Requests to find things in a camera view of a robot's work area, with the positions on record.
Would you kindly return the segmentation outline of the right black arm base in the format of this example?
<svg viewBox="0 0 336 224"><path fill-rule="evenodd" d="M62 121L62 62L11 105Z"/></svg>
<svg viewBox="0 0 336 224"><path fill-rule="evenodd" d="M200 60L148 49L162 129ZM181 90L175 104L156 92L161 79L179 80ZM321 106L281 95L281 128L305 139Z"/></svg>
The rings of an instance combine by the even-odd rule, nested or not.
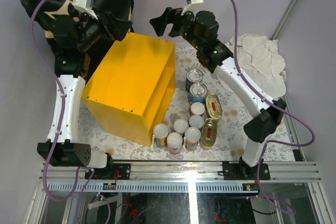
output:
<svg viewBox="0 0 336 224"><path fill-rule="evenodd" d="M225 180L257 180L257 165L250 167L244 161L222 162L222 170L218 172ZM267 164L261 162L259 168L260 180L271 180L270 171Z"/></svg>

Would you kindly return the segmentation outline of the orange blue lidded can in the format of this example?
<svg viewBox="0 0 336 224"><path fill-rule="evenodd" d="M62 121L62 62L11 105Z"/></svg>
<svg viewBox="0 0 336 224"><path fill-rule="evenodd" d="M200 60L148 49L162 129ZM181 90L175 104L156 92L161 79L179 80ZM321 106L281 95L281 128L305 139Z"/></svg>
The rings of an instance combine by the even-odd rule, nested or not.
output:
<svg viewBox="0 0 336 224"><path fill-rule="evenodd" d="M152 143L154 143L159 147L159 148L164 148L166 147L166 138L169 134L168 127L163 124L157 124L153 128L153 135L152 135Z"/></svg>

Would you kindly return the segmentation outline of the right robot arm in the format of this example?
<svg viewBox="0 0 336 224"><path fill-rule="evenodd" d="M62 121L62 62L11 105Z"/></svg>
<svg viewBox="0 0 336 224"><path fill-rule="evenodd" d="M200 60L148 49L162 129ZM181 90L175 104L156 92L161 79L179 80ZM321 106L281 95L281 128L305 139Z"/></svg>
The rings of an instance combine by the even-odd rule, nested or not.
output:
<svg viewBox="0 0 336 224"><path fill-rule="evenodd" d="M267 94L259 97L263 90L236 66L233 53L218 40L219 24L212 12L183 13L180 8L168 7L161 16L150 19L150 24L157 36L163 36L167 25L172 24L169 36L181 36L193 46L201 65L223 80L245 105L252 119L244 125L247 143L238 171L245 179L253 178L258 173L266 138L282 120L285 101Z"/></svg>

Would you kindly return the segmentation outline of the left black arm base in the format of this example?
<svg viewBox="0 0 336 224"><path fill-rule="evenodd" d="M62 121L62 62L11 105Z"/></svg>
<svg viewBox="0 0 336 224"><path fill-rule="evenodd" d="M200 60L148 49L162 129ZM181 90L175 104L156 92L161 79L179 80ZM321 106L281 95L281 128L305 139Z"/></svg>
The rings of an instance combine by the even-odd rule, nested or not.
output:
<svg viewBox="0 0 336 224"><path fill-rule="evenodd" d="M110 168L95 168L93 171L93 177L91 179L118 182L120 180L129 180L130 175L131 164L114 163Z"/></svg>

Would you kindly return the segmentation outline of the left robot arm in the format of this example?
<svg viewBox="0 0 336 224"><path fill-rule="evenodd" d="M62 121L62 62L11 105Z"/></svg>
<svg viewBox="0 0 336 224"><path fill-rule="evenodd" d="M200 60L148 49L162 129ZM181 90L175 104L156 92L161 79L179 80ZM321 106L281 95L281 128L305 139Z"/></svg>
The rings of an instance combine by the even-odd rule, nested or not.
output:
<svg viewBox="0 0 336 224"><path fill-rule="evenodd" d="M93 152L88 144L79 142L79 105L89 69L87 51L100 39L122 41L131 27L132 21L118 19L110 12L96 17L83 13L78 21L61 15L52 22L51 32L58 46L54 65L56 102L47 139L37 145L37 152L46 165L87 167L94 179L117 176L110 154Z"/></svg>

